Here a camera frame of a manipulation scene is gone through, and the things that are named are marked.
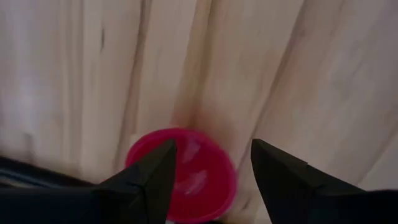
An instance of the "red lid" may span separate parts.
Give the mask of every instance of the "red lid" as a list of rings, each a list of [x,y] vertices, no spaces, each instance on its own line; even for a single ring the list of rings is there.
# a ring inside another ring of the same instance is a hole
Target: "red lid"
[[[149,133],[130,149],[126,167],[162,144],[174,139],[177,164],[167,219],[200,223],[221,216],[236,193],[236,173],[227,155],[204,134],[172,128]]]

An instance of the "red plastic cap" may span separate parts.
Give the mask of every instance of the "red plastic cap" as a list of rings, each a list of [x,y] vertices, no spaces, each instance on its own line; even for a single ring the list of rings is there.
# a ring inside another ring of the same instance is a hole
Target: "red plastic cap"
[[[200,223],[220,217],[236,193],[236,173],[227,155],[204,134],[172,128],[149,133],[130,149],[126,167],[162,144],[174,139],[177,168],[167,219]]]

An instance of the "black plastic part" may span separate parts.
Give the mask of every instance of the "black plastic part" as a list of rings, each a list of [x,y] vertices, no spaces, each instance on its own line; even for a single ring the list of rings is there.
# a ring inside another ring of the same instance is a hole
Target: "black plastic part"
[[[273,224],[398,223],[398,192],[366,192],[260,140],[254,176]]]
[[[99,185],[20,162],[6,161],[0,177],[35,188],[0,188],[1,223],[165,223],[175,175],[174,141]]]

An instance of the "wooden surface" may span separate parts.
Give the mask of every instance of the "wooden surface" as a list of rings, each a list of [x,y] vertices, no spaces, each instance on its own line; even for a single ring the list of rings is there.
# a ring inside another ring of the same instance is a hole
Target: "wooden surface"
[[[195,129],[239,174],[230,223],[270,222],[251,138],[398,188],[396,24],[395,0],[0,0],[0,153],[100,182]]]

